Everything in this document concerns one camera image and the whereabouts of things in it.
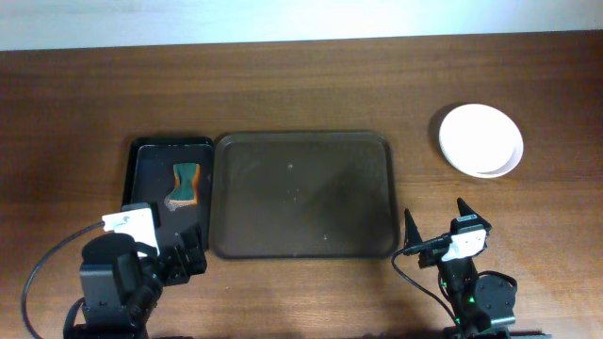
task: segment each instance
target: dark gray tray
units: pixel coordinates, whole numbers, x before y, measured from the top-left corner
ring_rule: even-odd
[[[219,257],[384,258],[398,244],[384,137],[239,133],[216,146],[209,247]]]

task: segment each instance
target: green sponge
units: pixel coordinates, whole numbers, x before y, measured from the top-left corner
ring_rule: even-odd
[[[201,166],[195,163],[175,164],[173,175],[175,177],[174,189],[164,201],[172,212],[179,207],[198,202],[197,184],[199,184],[199,178],[201,177]]]

